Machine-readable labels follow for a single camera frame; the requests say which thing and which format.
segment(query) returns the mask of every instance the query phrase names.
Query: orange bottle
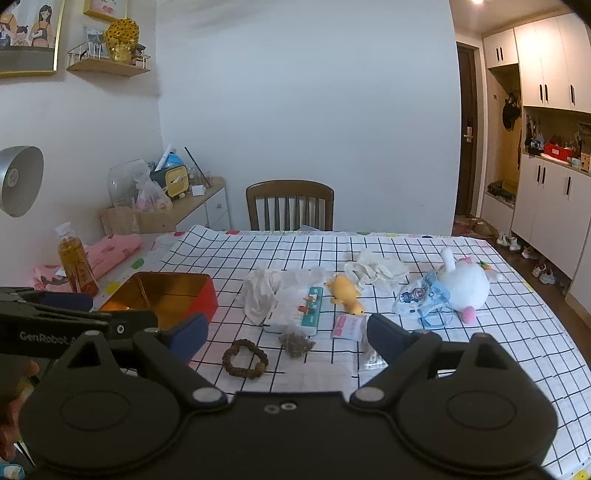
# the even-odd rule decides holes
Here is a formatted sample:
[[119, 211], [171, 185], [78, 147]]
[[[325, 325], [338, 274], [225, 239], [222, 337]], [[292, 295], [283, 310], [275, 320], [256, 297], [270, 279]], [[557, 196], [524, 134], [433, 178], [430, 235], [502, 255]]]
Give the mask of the orange bottle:
[[60, 237], [57, 253], [60, 256], [66, 277], [70, 281], [72, 292], [86, 293], [94, 297], [99, 292], [99, 286], [92, 275], [82, 241], [72, 229], [70, 222], [62, 223], [56, 227], [56, 232]]

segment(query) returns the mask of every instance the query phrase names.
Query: wooden bead bracelet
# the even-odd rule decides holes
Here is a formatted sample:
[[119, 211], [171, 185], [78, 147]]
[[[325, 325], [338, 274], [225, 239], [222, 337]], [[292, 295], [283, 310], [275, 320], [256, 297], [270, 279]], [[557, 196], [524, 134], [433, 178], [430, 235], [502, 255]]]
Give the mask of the wooden bead bracelet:
[[[241, 346], [245, 346], [259, 358], [260, 361], [255, 365], [254, 369], [238, 368], [232, 365], [232, 357], [238, 354]], [[234, 340], [232, 342], [232, 346], [223, 354], [222, 365], [224, 369], [226, 369], [226, 372], [228, 372], [233, 377], [242, 377], [253, 380], [260, 377], [265, 372], [265, 370], [267, 370], [267, 366], [269, 365], [269, 357], [267, 357], [266, 353], [250, 340]]]

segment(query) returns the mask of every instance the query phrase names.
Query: painting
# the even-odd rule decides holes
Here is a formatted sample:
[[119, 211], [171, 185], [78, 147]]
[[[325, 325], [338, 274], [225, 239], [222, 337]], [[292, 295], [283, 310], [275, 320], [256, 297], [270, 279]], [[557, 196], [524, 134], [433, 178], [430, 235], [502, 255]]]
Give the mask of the painting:
[[15, 0], [0, 14], [0, 77], [51, 75], [65, 0]]
[[86, 26], [84, 26], [83, 28], [84, 38], [87, 42], [91, 43], [91, 46], [93, 47], [93, 49], [91, 48], [91, 55], [93, 57], [96, 56], [102, 59], [108, 59], [109, 50], [107, 49], [103, 32], [95, 28], [90, 28]]
[[127, 17], [127, 0], [86, 0], [84, 13], [112, 22]]

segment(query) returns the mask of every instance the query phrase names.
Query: pink towel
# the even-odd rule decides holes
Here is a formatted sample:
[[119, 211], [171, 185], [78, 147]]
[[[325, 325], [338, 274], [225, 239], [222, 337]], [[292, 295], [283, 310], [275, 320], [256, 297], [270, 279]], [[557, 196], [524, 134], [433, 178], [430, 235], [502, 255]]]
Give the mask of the pink towel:
[[[101, 278], [142, 246], [139, 235], [111, 235], [84, 250], [95, 278]], [[66, 277], [56, 275], [61, 265], [41, 265], [33, 270], [29, 285], [36, 290], [72, 291]]]

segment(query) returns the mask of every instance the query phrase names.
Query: person's hand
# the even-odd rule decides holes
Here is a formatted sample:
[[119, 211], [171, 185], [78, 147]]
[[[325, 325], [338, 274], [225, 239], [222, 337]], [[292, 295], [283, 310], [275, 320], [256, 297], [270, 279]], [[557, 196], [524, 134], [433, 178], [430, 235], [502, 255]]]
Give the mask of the person's hand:
[[[29, 362], [23, 377], [32, 377], [39, 373], [39, 365]], [[25, 397], [21, 395], [9, 404], [0, 407], [0, 457], [6, 462], [12, 462], [16, 455], [14, 444], [19, 441], [21, 433], [18, 430], [18, 414]]]

